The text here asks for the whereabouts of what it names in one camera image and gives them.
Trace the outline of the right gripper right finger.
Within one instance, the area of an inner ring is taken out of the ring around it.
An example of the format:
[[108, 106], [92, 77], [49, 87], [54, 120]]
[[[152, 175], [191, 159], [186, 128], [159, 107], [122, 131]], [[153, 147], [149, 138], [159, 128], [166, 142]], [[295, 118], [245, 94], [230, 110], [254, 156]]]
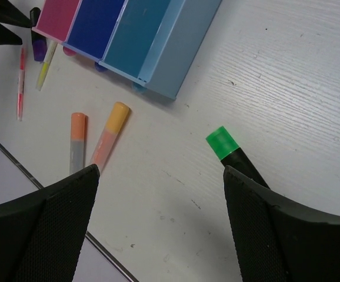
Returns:
[[340, 281], [340, 216], [290, 200], [230, 166], [224, 192], [243, 281]]

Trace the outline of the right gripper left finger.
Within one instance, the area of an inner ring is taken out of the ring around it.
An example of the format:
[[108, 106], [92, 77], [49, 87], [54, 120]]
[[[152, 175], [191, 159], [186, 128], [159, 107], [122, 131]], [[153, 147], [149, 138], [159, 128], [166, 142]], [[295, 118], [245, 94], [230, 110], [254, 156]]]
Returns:
[[72, 281], [99, 183], [90, 165], [0, 204], [0, 281]]

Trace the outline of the purple cap black highlighter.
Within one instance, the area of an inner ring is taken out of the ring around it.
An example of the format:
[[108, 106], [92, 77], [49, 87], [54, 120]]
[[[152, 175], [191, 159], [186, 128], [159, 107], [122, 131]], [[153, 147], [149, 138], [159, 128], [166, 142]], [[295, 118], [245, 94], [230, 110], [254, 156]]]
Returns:
[[[41, 10], [38, 7], [34, 7], [30, 10], [30, 20], [32, 28], [36, 27]], [[38, 34], [33, 29], [31, 30], [31, 44], [33, 49], [34, 61], [43, 62], [47, 52], [46, 37]]]

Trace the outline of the green cap black highlighter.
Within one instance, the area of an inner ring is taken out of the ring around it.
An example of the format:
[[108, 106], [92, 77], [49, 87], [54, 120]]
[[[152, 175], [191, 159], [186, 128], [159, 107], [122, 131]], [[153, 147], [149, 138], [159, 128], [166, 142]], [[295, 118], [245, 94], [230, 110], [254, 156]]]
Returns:
[[231, 166], [261, 186], [269, 188], [259, 171], [224, 126], [208, 135], [206, 141], [224, 166]]

